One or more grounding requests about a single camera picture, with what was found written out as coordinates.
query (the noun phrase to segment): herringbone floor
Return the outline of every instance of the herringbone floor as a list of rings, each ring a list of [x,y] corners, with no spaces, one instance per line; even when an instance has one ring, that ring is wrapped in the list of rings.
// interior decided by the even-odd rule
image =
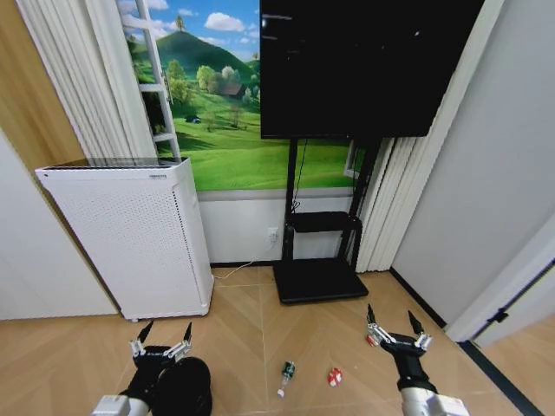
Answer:
[[[482,349],[544,414],[555,414],[555,315]]]
[[[401,414],[395,364],[364,340],[370,300],[384,328],[410,334],[411,309],[434,336],[422,363],[440,393],[462,398],[472,415],[518,414],[389,273],[362,279],[369,299],[285,307],[271,268],[246,268],[217,281],[207,316],[159,320],[147,343],[173,345],[193,321],[193,354],[212,373],[214,415]],[[89,414],[103,394],[127,386],[134,373],[127,341],[143,325],[119,316],[0,322],[0,414]],[[297,372],[279,399],[286,360]],[[326,383],[331,367],[343,370],[337,388]]]

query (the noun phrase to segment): red and white object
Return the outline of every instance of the red and white object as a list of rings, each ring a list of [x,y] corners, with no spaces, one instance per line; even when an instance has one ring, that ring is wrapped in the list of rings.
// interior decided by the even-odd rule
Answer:
[[[366,335],[366,342],[368,344],[370,344],[370,346],[372,347],[377,347],[378,345],[380,345],[380,343],[378,341],[376,341],[373,337],[371,337],[370,335]]]
[[[328,374],[328,383],[332,387],[337,387],[343,380],[343,372],[339,368],[333,367]]]

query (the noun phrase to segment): wooden wall panel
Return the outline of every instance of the wooden wall panel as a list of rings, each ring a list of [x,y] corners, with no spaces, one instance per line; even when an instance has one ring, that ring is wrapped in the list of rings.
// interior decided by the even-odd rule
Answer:
[[[30,171],[84,158],[15,0],[0,2],[0,126]]]

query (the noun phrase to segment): blue sky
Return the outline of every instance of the blue sky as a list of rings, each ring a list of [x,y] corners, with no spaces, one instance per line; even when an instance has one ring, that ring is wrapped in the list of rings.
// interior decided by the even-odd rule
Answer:
[[[167,36],[177,30],[180,14],[185,30],[205,42],[250,61],[260,48],[259,0],[147,0],[154,35]],[[138,16],[134,0],[118,0],[122,15]]]

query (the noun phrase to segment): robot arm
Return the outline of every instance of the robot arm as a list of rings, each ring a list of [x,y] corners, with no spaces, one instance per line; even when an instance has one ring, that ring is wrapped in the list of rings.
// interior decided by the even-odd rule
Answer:
[[[119,395],[107,395],[91,413],[91,416],[147,416],[154,407],[160,375],[175,366],[191,351],[191,330],[189,323],[183,341],[173,347],[152,345],[144,347],[154,321],[144,327],[135,340],[131,340],[131,355],[137,371],[126,390]]]
[[[399,380],[397,388],[403,399],[402,411],[405,416],[469,416],[461,400],[442,396],[422,368],[420,357],[427,351],[432,337],[424,332],[421,323],[409,311],[408,319],[417,335],[393,334],[380,327],[374,311],[368,305],[366,340],[373,346],[382,347],[393,355]]]

